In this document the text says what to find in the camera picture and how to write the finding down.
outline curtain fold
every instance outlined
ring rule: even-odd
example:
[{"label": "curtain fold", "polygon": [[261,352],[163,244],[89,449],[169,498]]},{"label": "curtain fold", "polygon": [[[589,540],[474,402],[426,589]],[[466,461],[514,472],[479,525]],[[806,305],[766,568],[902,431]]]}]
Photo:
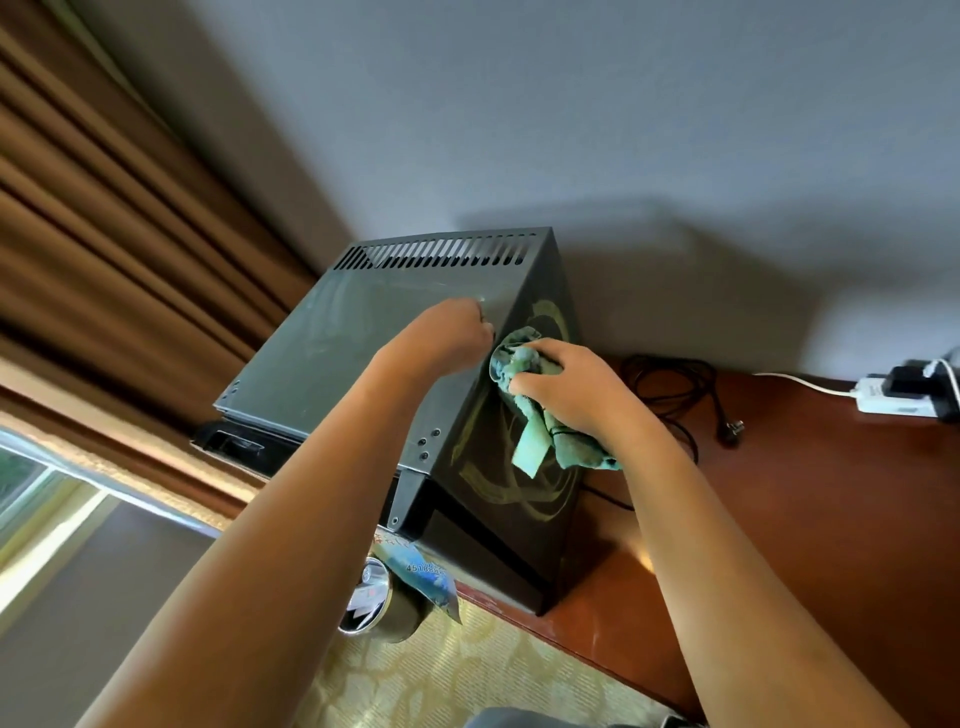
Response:
[{"label": "curtain fold", "polygon": [[315,276],[39,3],[0,5],[0,408],[229,517],[192,450]]}]

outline vent grille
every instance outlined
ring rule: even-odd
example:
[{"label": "vent grille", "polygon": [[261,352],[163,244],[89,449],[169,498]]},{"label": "vent grille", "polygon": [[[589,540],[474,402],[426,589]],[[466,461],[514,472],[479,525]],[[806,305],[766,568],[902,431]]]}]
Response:
[{"label": "vent grille", "polygon": [[520,265],[533,232],[427,237],[351,248],[333,270],[366,268],[453,268],[467,265]]}]

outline green cleaning cloth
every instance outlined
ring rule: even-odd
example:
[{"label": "green cleaning cloth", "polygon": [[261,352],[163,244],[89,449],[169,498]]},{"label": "green cleaning cloth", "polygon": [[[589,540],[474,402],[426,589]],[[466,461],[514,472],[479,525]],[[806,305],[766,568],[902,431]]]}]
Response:
[{"label": "green cleaning cloth", "polygon": [[500,342],[490,359],[490,378],[500,388],[501,397],[527,421],[516,443],[512,462],[533,477],[552,446],[561,468],[580,465],[596,470],[620,470],[616,459],[592,437],[570,429],[529,397],[510,394],[510,381],[520,372],[558,375],[564,370],[536,349],[523,346],[540,338],[540,333],[533,327],[519,328]]}]

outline right hand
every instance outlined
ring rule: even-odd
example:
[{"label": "right hand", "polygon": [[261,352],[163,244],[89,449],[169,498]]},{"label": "right hand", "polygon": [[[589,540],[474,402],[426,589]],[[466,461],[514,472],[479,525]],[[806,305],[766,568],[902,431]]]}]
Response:
[{"label": "right hand", "polygon": [[596,438],[607,449],[625,418],[646,409],[607,362],[587,347],[557,339],[538,339],[524,346],[553,359],[564,370],[558,375],[518,374],[510,382],[510,393],[539,402],[564,425]]}]

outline desk surface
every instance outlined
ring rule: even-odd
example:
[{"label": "desk surface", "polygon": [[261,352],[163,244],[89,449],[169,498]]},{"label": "desk surface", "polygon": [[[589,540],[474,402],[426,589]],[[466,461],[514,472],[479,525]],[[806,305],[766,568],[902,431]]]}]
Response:
[{"label": "desk surface", "polygon": [[[960,426],[868,416],[848,398],[721,374],[747,426],[723,449],[703,401],[685,418],[733,517],[912,725],[960,724]],[[587,483],[629,501],[620,473]],[[531,617],[464,596],[689,716],[701,714],[633,514],[580,494],[560,602]]]}]

